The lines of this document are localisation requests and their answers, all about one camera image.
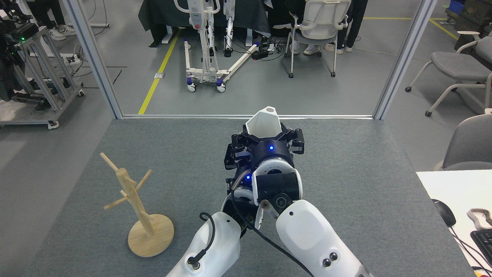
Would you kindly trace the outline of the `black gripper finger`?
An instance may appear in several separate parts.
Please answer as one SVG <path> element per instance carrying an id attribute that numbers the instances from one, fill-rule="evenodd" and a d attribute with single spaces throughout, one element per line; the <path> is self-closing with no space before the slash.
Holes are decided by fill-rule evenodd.
<path id="1" fill-rule="evenodd" d="M 278 135 L 278 140 L 287 144 L 290 152 L 295 154 L 304 154 L 304 134 L 301 128 L 287 128 L 283 123 L 281 125 L 281 133 Z"/>
<path id="2" fill-rule="evenodd" d="M 231 136 L 232 153 L 247 151 L 250 145 L 257 144 L 257 137 L 247 132 L 233 134 Z"/>
<path id="3" fill-rule="evenodd" d="M 234 146 L 232 144 L 227 145 L 227 150 L 224 158 L 225 170 L 233 170 L 245 165 L 248 165 L 248 155 L 237 157 L 236 153 L 243 152 L 246 147 L 243 145 Z"/>

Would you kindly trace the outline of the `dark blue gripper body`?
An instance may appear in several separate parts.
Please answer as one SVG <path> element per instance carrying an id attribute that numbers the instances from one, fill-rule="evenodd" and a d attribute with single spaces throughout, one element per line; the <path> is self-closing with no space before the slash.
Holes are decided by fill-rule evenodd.
<path id="1" fill-rule="evenodd" d="M 290 145 L 285 141 L 266 140 L 258 144 L 250 144 L 249 152 L 249 169 L 257 169 L 263 161 L 271 158 L 281 158 L 294 167 L 293 154 L 290 152 Z"/>
<path id="2" fill-rule="evenodd" d="M 230 186 L 229 186 L 229 191 L 231 191 L 234 182 L 239 178 L 239 176 L 243 172 L 247 172 L 247 174 L 244 175 L 242 178 L 240 178 L 239 184 L 235 188 L 253 191 L 253 185 L 252 185 L 253 179 L 251 177 L 251 165 L 239 165 L 239 166 L 237 166 L 235 175 L 232 178 L 232 181 L 231 181 Z"/>

